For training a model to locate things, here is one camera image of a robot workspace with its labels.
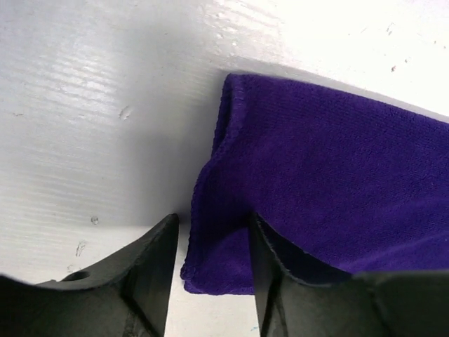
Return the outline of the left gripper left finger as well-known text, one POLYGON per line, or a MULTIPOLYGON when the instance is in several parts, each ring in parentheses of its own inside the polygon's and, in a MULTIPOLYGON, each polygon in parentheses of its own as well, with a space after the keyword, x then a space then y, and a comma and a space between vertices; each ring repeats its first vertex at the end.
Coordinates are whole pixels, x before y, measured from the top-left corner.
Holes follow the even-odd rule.
POLYGON ((101 261, 31 285, 1 276, 2 336, 163 336, 179 218, 101 261))

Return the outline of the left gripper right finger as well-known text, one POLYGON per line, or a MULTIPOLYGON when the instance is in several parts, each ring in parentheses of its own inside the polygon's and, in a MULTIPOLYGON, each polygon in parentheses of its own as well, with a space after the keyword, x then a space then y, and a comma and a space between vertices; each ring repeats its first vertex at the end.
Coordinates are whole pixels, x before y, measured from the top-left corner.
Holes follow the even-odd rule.
POLYGON ((261 336, 447 336, 448 271, 351 274, 254 213, 250 261, 261 336))

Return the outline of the purple towel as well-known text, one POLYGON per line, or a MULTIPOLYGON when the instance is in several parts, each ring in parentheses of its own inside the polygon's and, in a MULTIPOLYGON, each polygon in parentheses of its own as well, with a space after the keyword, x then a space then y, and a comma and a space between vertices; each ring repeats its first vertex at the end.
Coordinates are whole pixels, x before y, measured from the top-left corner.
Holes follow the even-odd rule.
POLYGON ((253 292, 251 213, 347 272, 446 269, 448 124, 316 84, 230 74, 192 197, 188 292, 253 292))

